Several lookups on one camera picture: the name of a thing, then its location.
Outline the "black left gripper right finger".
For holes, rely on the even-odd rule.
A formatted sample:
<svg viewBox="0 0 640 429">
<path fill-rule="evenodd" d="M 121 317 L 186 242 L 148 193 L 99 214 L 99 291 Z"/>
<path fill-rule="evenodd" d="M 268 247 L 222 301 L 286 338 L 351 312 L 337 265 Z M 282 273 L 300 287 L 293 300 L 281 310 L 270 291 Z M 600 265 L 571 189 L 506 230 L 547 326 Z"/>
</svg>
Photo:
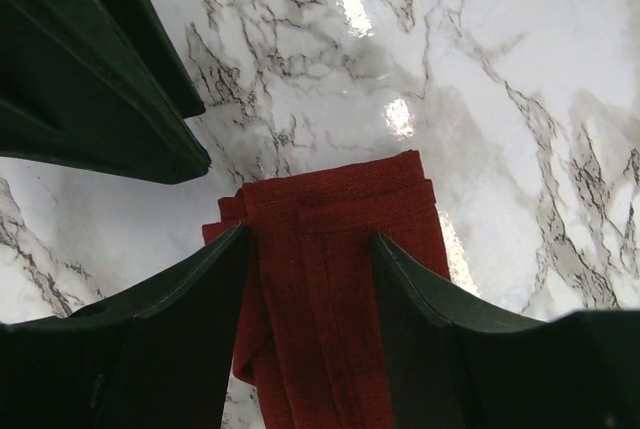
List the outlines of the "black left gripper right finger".
<svg viewBox="0 0 640 429">
<path fill-rule="evenodd" d="M 398 428 L 635 428 L 639 314 L 531 319 L 463 290 L 390 238 L 371 244 Z"/>
</svg>

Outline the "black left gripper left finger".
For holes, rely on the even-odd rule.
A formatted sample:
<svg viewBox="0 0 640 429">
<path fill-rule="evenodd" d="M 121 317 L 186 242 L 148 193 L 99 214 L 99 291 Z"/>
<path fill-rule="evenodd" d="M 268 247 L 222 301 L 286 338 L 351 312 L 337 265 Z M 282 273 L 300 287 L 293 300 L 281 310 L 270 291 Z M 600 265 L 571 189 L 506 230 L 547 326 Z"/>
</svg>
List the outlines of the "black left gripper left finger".
<svg viewBox="0 0 640 429">
<path fill-rule="evenodd" d="M 5 428 L 217 428 L 251 249 L 234 226 L 114 296 L 1 328 Z"/>
</svg>

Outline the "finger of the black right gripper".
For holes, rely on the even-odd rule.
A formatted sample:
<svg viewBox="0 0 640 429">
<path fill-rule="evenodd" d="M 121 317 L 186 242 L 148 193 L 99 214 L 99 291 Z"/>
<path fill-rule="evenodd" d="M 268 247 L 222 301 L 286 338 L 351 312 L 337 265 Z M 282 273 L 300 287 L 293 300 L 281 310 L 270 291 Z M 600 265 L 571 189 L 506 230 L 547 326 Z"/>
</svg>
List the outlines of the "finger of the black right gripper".
<svg viewBox="0 0 640 429">
<path fill-rule="evenodd" d="M 1 153 L 161 184 L 210 157 L 99 0 L 1 0 Z"/>
<path fill-rule="evenodd" d="M 204 113 L 204 104 L 151 0 L 99 0 L 133 45 L 182 117 Z"/>
</svg>

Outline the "dark red cloth napkin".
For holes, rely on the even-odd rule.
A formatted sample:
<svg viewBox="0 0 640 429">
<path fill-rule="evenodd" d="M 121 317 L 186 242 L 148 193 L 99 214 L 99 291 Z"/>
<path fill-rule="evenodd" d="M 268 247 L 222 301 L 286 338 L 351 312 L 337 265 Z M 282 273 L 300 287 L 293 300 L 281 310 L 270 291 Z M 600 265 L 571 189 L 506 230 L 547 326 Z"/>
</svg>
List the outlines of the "dark red cloth napkin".
<svg viewBox="0 0 640 429">
<path fill-rule="evenodd" d="M 218 207 L 206 242 L 240 223 L 255 240 L 233 373 L 255 386 L 266 426 L 391 427 L 370 239 L 449 273 L 419 153 L 247 183 Z"/>
</svg>

